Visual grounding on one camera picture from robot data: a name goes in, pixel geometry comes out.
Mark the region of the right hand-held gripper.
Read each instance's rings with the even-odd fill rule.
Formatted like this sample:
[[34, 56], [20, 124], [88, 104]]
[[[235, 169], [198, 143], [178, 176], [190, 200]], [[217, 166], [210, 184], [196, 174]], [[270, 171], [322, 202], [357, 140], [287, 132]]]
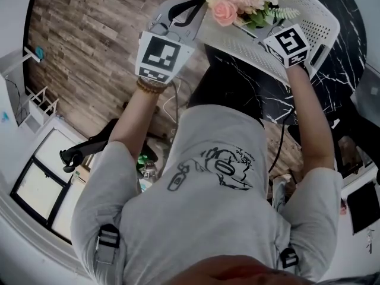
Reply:
[[256, 32], [247, 26], [236, 27], [256, 39], [256, 59], [261, 64], [272, 63], [290, 68], [304, 65], [309, 59], [309, 42], [298, 24], [264, 27]]

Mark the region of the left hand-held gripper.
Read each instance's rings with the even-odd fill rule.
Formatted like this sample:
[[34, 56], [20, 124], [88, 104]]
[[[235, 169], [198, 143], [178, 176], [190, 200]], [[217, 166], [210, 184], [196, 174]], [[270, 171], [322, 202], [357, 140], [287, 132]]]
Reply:
[[[163, 2], [139, 38], [135, 74], [146, 80], [168, 84], [195, 51], [195, 38], [207, 12], [205, 0]], [[173, 21], [192, 9], [181, 23]]]

